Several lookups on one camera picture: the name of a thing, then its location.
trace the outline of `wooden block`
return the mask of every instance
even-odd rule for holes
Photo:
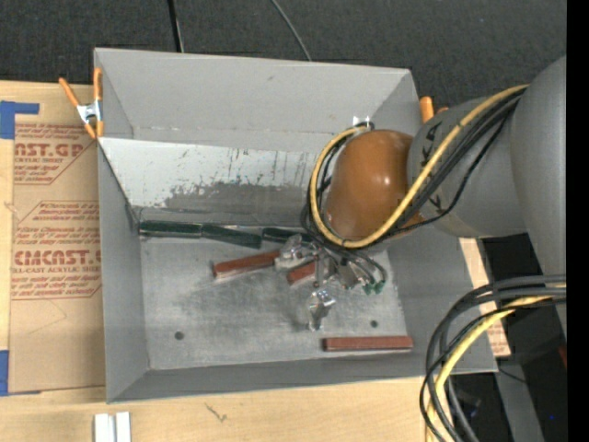
[[[280,254],[279,250],[272,250],[262,254],[250,255],[233,261],[219,262],[213,264],[213,276],[215,278],[226,278],[239,275],[253,270],[272,267],[274,259]]]
[[[315,262],[310,262],[306,265],[298,267],[297,269],[291,270],[286,275],[286,280],[290,285],[294,285],[295,283],[300,282],[301,280],[305,280],[306,278],[309,278],[310,276],[314,275]]]
[[[413,339],[408,335],[385,335],[375,337],[328,337],[323,339],[327,352],[351,350],[409,350]]]

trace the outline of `yellow cable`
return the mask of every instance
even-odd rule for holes
[[[438,160],[440,159],[442,154],[445,152],[445,150],[450,146],[450,143],[452,141],[454,141],[454,139],[456,139],[456,137],[458,136],[460,131],[462,131],[464,126],[466,126],[470,122],[472,122],[472,120],[474,120],[477,116],[479,116],[483,111],[488,109],[493,104],[497,103],[501,99],[509,97],[510,95],[515,93],[516,91],[521,90],[522,88],[525,88],[525,87],[527,87],[527,86],[522,85],[522,86],[518,86],[518,87],[512,87],[512,88],[508,88],[507,90],[504,90],[503,92],[500,92],[496,95],[493,95],[492,97],[483,101],[478,107],[476,107],[473,111],[471,111],[467,116],[465,116],[452,129],[452,131],[450,131],[450,133],[448,133],[446,138],[444,138],[442,143],[435,150],[432,157],[430,158],[428,163],[425,165],[425,167],[423,168],[422,172],[420,173],[418,178],[415,180],[413,185],[411,185],[409,191],[407,192],[407,194],[405,195],[403,200],[398,204],[397,208],[395,209],[393,214],[389,217],[389,219],[383,224],[383,226],[381,226],[379,229],[377,229],[374,233],[370,234],[366,238],[359,239],[359,240],[347,240],[344,238],[340,238],[339,236],[337,236],[336,234],[331,232],[328,229],[328,227],[325,225],[325,223],[323,222],[323,219],[321,218],[321,213],[319,212],[319,208],[318,208],[316,191],[317,191],[318,176],[319,176],[319,172],[321,171],[321,166],[323,165],[323,161],[325,160],[325,157],[327,156],[327,154],[329,153],[329,150],[331,149],[331,147],[333,145],[335,145],[337,142],[339,142],[344,137],[350,136],[353,133],[357,132],[358,128],[352,128],[350,130],[346,130],[343,133],[336,136],[321,151],[321,154],[319,154],[317,163],[316,163],[315,168],[313,169],[313,172],[311,174],[311,181],[310,181],[310,186],[309,186],[309,189],[311,191],[311,194],[310,194],[311,214],[312,214],[313,220],[315,221],[315,224],[317,225],[321,234],[325,238],[329,239],[331,242],[338,244],[339,246],[345,247],[346,249],[360,249],[362,247],[369,246],[370,244],[372,244],[376,240],[379,240],[380,238],[382,238],[387,233],[387,231],[389,231],[389,229],[391,229],[395,225],[397,220],[400,218],[400,216],[403,214],[403,212],[410,205],[411,201],[413,200],[413,198],[417,194],[418,190],[420,189],[420,187],[423,185],[425,180],[428,178],[428,176],[432,172],[433,168],[435,167],[435,164],[438,162]]]
[[[557,284],[553,285],[556,287],[566,287],[566,284]],[[525,305],[531,305],[533,303],[537,303],[538,301],[542,301],[544,299],[549,299],[551,296],[536,296],[536,297],[523,297],[516,299],[510,302],[507,306],[508,307],[521,307]],[[448,356],[444,366],[442,366],[442,370],[438,375],[437,379],[435,380],[435,392],[438,395],[438,398],[442,399],[444,397],[444,384],[448,380],[452,369],[456,366],[456,363],[462,355],[470,348],[470,346],[483,334],[486,330],[489,329],[495,322],[498,320],[502,320],[506,316],[509,316],[515,311],[515,309],[507,309],[505,311],[501,311],[497,314],[493,314],[488,316],[483,321],[481,321],[477,326],[472,328],[462,339],[460,344],[456,347],[456,349]],[[430,401],[427,408],[427,413],[430,416],[430,420],[432,423],[434,422],[435,411],[433,408],[433,403]],[[427,430],[427,440],[428,442],[433,440],[432,431],[430,431],[429,427]]]

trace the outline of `metal clamp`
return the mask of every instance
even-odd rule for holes
[[[335,305],[336,300],[327,290],[318,290],[311,295],[313,302],[309,305],[309,329],[319,331],[322,321],[327,317],[329,310]]]

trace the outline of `black cable bundle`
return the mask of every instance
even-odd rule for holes
[[[426,376],[423,381],[422,389],[420,391],[420,409],[425,420],[425,423],[432,430],[432,433],[437,437],[438,440],[445,440],[440,431],[433,425],[433,421],[429,417],[425,407],[425,388],[428,388],[430,398],[435,409],[435,412],[444,425],[446,431],[454,440],[462,441],[463,439],[453,424],[449,421],[445,415],[442,403],[440,402],[436,391],[434,382],[434,373],[439,366],[442,366],[447,360],[448,356],[452,354],[462,339],[468,332],[470,332],[475,326],[487,319],[489,316],[502,313],[508,309],[521,309],[521,308],[540,308],[545,306],[554,306],[566,301],[566,288],[565,287],[545,287],[544,284],[561,283],[566,281],[565,275],[532,275],[526,277],[518,277],[508,280],[502,280],[494,284],[489,284],[477,288],[462,298],[460,298],[453,307],[450,308],[444,319],[440,322],[438,327],[433,332],[432,338],[428,344],[426,353]],[[448,333],[452,321],[457,316],[467,311],[468,309],[474,308],[484,303],[491,301],[499,301],[505,299],[517,299],[519,297],[552,297],[551,300],[539,301],[534,304],[519,305],[514,307],[504,307],[497,309],[491,313],[487,313],[472,320],[467,326],[461,329],[453,340],[448,343]],[[438,356],[435,357],[435,347],[438,346]],[[450,400],[450,404],[456,410],[456,419],[464,429],[466,434],[466,440],[469,442],[478,442],[476,435],[474,434],[470,424],[468,423],[467,417],[464,415],[460,407],[460,403],[457,400],[456,391],[449,378],[445,383],[446,394]]]

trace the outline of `black power cord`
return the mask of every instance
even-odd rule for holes
[[[452,426],[450,421],[445,416],[445,413],[442,409],[442,404],[439,402],[437,398],[437,394],[435,393],[434,389],[434,381],[433,381],[433,373],[435,369],[442,365],[446,358],[450,355],[451,352],[457,347],[460,343],[461,339],[464,335],[472,329],[477,323],[481,322],[485,319],[485,317],[477,318],[476,320],[471,321],[471,323],[464,328],[458,335],[453,339],[450,344],[447,344],[447,334],[450,328],[452,321],[464,311],[476,307],[480,304],[496,301],[499,299],[513,299],[517,297],[525,297],[525,296],[534,296],[534,295],[543,295],[543,296],[553,296],[556,298],[565,297],[566,298],[566,289],[563,288],[546,288],[539,285],[547,284],[547,283],[557,283],[563,282],[566,280],[565,275],[551,275],[551,276],[541,276],[541,275],[532,275],[528,277],[518,277],[509,280],[503,280],[501,282],[497,282],[495,284],[485,285],[483,287],[477,288],[468,294],[464,295],[460,300],[458,300],[453,307],[448,311],[444,319],[440,322],[436,330],[433,332],[432,338],[428,344],[428,349],[426,353],[426,379],[423,382],[422,391],[420,392],[420,407],[422,409],[422,413],[424,414],[424,418],[426,424],[433,429],[433,433],[440,439],[444,440],[439,431],[433,427],[429,417],[427,416],[427,412],[424,408],[423,402],[423,394],[424,389],[427,386],[430,392],[430,397],[432,399],[433,407],[438,413],[440,421],[445,426],[448,433],[452,436],[454,440],[462,440],[460,436],[457,434],[455,428]],[[518,308],[538,308],[541,306],[552,306],[555,302],[538,302],[534,305],[525,305],[520,306]],[[501,308],[493,311],[492,313],[488,313],[490,316],[502,311],[509,309],[509,307]],[[437,360],[434,361],[434,353],[435,353],[435,346],[439,343],[439,352],[440,356]],[[449,383],[450,380],[446,381],[446,389],[451,388]],[[456,412],[458,413],[458,419],[466,429],[467,438],[470,441],[477,441],[476,436],[472,432],[471,428],[469,428],[468,420],[466,416],[462,413],[462,417],[460,416],[459,412],[461,412],[461,408],[459,404],[455,407]]]
[[[178,22],[178,16],[176,15],[176,6],[174,0],[167,0],[167,10],[169,13],[169,20],[172,24],[172,32],[174,33],[174,45],[176,46],[176,52],[184,52],[184,40],[180,33],[180,24]]]

